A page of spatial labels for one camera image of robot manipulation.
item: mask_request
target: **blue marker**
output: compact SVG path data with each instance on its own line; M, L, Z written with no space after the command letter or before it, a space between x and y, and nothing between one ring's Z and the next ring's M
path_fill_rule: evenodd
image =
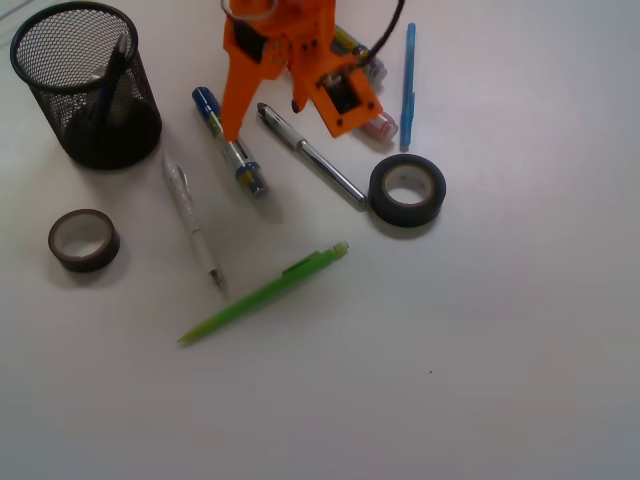
M400 117L400 150L406 152L411 144L411 124L416 94L413 91L413 69L416 55L416 24L407 29L407 53L404 63L404 93L402 96L402 117Z
M227 164L235 174L240 186L245 189L253 198L259 198L269 191L267 184L262 177L260 165L253 159L249 149L238 137L235 142L226 142L222 125L218 119L220 115L220 104L207 87L198 87L191 94L193 101L200 111L200 115L213 137L218 142L220 153L227 161Z

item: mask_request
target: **blue pen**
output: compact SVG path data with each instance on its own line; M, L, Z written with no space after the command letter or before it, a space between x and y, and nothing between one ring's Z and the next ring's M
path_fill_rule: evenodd
M411 124L416 94L413 91L413 70L416 55L416 24L407 29L407 53L404 63L404 93L402 97L402 117L400 117L400 150L406 152L411 144Z

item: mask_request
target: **green mechanical pencil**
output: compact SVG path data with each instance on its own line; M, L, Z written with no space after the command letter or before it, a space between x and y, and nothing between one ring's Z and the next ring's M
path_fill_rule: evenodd
M183 346L190 345L233 322L241 315L258 308L267 300L274 298L297 283L328 267L336 260L341 259L347 254L348 248L349 245L346 242L342 242L324 252L312 253L282 272L282 276L277 280L274 280L260 290L253 292L249 296L225 308L209 320L204 321L186 333L178 340L178 343Z

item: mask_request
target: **black tape roll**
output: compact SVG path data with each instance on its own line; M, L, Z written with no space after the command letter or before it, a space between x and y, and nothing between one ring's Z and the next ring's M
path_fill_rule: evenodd
M72 272L94 272L118 254L120 237L111 219L98 210L63 215L49 231L49 248Z
M389 194L396 180L411 180L426 189L426 198L419 203L402 203ZM385 222L397 227L425 225L440 213L447 193L447 183L438 167L426 158L403 153L385 158L371 173L369 204Z

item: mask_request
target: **black mesh pencil holder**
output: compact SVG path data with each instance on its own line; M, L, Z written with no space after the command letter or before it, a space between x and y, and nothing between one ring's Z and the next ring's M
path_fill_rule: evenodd
M118 44L124 45L120 63L113 60ZM123 168L157 145L162 122L138 53L138 33L119 10L94 2L42 10L16 32L10 55L76 162Z

